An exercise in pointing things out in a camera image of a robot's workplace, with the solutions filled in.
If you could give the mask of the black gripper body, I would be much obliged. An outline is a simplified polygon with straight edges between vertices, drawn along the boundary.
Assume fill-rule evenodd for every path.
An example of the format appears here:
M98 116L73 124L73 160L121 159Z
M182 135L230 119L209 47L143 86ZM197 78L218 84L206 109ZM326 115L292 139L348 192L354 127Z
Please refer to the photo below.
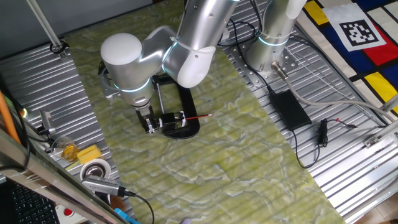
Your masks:
M144 128L144 121L149 119L150 117L154 118L153 110L151 106L145 108L136 109L137 117L141 123L141 126Z

